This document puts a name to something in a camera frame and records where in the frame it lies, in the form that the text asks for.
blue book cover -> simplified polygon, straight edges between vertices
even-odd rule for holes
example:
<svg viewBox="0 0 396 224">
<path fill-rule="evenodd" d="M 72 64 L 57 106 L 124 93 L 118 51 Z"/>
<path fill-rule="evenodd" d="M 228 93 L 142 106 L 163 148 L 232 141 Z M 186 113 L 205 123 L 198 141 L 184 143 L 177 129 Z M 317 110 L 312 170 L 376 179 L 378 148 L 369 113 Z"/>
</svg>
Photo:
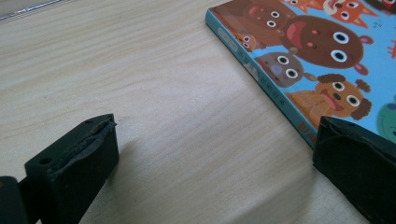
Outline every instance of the blue book cover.
<svg viewBox="0 0 396 224">
<path fill-rule="evenodd" d="M 321 116 L 396 143 L 396 0 L 233 0 L 205 21 L 307 143 Z"/>
</svg>

dark object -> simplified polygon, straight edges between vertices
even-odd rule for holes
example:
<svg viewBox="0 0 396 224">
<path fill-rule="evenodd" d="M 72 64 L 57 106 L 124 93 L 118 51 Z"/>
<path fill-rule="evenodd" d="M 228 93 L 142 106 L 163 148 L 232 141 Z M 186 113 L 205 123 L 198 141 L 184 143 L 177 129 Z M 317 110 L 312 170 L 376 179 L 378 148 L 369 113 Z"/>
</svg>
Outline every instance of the dark object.
<svg viewBox="0 0 396 224">
<path fill-rule="evenodd" d="M 396 145 L 362 127 L 322 117 L 314 166 L 372 223 L 396 223 Z"/>
<path fill-rule="evenodd" d="M 19 184 L 0 177 L 0 223 L 78 223 L 119 161 L 115 126 L 88 119 L 26 162 Z"/>
</svg>

cartoon dog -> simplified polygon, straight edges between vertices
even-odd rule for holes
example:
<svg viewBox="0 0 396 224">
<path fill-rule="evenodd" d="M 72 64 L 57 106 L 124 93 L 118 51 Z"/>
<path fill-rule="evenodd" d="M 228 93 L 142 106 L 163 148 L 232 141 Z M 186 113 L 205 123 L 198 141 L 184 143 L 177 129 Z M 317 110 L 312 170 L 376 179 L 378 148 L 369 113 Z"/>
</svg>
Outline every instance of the cartoon dog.
<svg viewBox="0 0 396 224">
<path fill-rule="evenodd" d="M 262 67 L 264 72 L 279 87 L 289 87 L 300 81 L 303 77 L 316 81 L 317 77 L 304 72 L 300 61 L 294 57 L 297 48 L 289 49 L 289 53 L 271 52 L 256 58 L 256 62 Z"/>
<path fill-rule="evenodd" d="M 314 16 L 296 16 L 279 31 L 282 45 L 298 49 L 297 56 L 305 61 L 330 68 L 354 67 L 367 75 L 361 64 L 363 44 L 373 44 L 367 35 L 357 36 L 346 27 Z"/>
<path fill-rule="evenodd" d="M 370 92 L 370 86 L 361 79 L 354 86 L 338 74 L 318 77 L 319 84 L 313 91 L 286 92 L 291 102 L 318 128 L 321 116 L 362 119 L 370 113 L 372 103 L 361 91 Z"/>
<path fill-rule="evenodd" d="M 234 0 L 213 7 L 211 11 L 234 35 L 249 31 L 250 37 L 256 40 L 254 49 L 280 45 L 278 30 L 296 15 L 278 0 Z"/>
</svg>

book spine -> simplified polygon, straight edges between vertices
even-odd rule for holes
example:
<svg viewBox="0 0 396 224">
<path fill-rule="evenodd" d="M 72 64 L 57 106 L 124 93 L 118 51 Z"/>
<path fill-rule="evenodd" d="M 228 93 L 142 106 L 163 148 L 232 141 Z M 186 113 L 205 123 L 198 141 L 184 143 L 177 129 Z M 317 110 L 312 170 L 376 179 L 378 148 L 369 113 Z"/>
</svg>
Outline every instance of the book spine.
<svg viewBox="0 0 396 224">
<path fill-rule="evenodd" d="M 314 148 L 317 139 L 317 130 L 300 114 L 300 111 L 290 102 L 285 94 L 265 74 L 262 68 L 251 58 L 247 51 L 239 44 L 235 37 L 221 24 L 209 9 L 205 15 L 206 24 L 219 37 L 238 61 L 256 79 L 264 92 L 272 99 L 276 106 L 288 118 L 300 135 Z"/>
</svg>

wooden table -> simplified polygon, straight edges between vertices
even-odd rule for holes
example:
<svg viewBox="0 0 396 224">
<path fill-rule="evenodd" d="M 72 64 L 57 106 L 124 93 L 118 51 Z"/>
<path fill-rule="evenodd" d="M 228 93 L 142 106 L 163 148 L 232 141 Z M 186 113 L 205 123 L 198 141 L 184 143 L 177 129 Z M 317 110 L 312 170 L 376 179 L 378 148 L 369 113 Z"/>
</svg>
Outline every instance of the wooden table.
<svg viewBox="0 0 396 224">
<path fill-rule="evenodd" d="M 368 223 L 205 25 L 224 2 L 76 0 L 0 24 L 0 175 L 113 113 L 120 164 L 81 223 Z"/>
</svg>

